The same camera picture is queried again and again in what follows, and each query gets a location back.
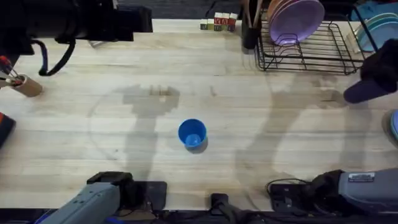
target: purple bowl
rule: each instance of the purple bowl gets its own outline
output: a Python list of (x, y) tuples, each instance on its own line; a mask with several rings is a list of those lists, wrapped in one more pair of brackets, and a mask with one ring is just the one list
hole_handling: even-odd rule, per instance
[(299, 0), (276, 12), (269, 33), (277, 45), (296, 44), (312, 35), (322, 23), (325, 8), (317, 0)]

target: blue cup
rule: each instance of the blue cup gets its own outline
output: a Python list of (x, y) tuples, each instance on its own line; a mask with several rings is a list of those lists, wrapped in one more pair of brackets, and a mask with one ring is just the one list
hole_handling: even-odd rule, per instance
[(178, 129), (178, 137), (187, 149), (201, 148), (206, 140), (206, 127), (198, 119), (185, 120)]

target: wooden table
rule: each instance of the wooden table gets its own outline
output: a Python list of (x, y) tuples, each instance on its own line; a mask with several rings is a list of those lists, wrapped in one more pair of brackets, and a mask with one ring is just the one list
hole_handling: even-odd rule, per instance
[[(198, 27), (155, 20), (155, 33), (135, 42), (79, 41), (50, 78), (37, 75), (40, 54), (22, 57), (16, 70), (45, 92), (0, 91), (0, 111), (17, 121), (0, 150), (0, 207), (58, 208), (92, 175), (120, 170), (166, 181), (168, 209), (205, 208), (209, 194), (224, 192), (241, 208), (268, 210), (270, 180), (397, 165), (381, 128), (396, 95), (348, 106), (338, 99), (358, 75), (264, 73), (242, 54), (239, 32)], [(45, 43), (54, 65), (66, 46)], [(178, 140), (187, 118), (207, 126), (201, 154)]]

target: teal plate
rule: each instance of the teal plate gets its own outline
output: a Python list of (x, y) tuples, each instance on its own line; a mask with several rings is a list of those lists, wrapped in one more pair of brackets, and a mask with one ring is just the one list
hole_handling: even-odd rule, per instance
[[(398, 18), (385, 18), (375, 22), (369, 30), (376, 46), (380, 49), (385, 41), (398, 37)], [(364, 35), (360, 38), (359, 45), (363, 51), (373, 52), (373, 46), (369, 38)]]
[(391, 115), (391, 131), (394, 134), (394, 137), (396, 139), (398, 139), (398, 133), (397, 133), (397, 129), (396, 126), (398, 124), (398, 115), (397, 115), (398, 111), (395, 110), (392, 115)]
[[(398, 18), (398, 15), (395, 13), (391, 13), (391, 12), (387, 12), (387, 13), (383, 13), (383, 14), (379, 14), (377, 16), (372, 17), (371, 19), (369, 19), (368, 21), (365, 21), (366, 27), (368, 27), (368, 30), (370, 30), (372, 24), (374, 24), (375, 22), (377, 22), (380, 19), (385, 19), (385, 18), (390, 18), (390, 17), (396, 17)], [(363, 29), (362, 26), (359, 26), (356, 30), (355, 30), (355, 35), (357, 37), (362, 37), (365, 34), (365, 30)]]

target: dish rack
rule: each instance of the dish rack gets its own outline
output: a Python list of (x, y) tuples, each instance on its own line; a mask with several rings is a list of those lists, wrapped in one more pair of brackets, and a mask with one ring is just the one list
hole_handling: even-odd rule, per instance
[[(364, 20), (359, 15), (358, 10), (354, 6), (352, 8), (357, 13), (374, 49), (377, 50), (368, 28), (364, 26)], [(299, 42), (296, 39), (295, 44), (278, 46), (272, 43), (269, 36), (269, 24), (265, 19), (266, 9), (263, 9), (261, 34), (256, 47), (258, 66), (264, 71), (304, 70), (342, 73), (344, 75), (356, 73), (367, 57), (364, 52), (354, 52), (355, 46), (353, 45), (359, 45), (358, 39), (354, 34), (356, 27), (352, 26), (352, 22), (345, 15), (326, 14), (326, 18), (328, 17), (338, 18), (339, 21), (347, 23), (341, 23), (340, 25), (348, 26), (345, 29), (349, 29), (352, 32), (352, 34), (349, 34), (352, 41), (347, 40), (347, 34), (343, 35), (338, 22), (324, 21), (318, 30), (305, 40)]]

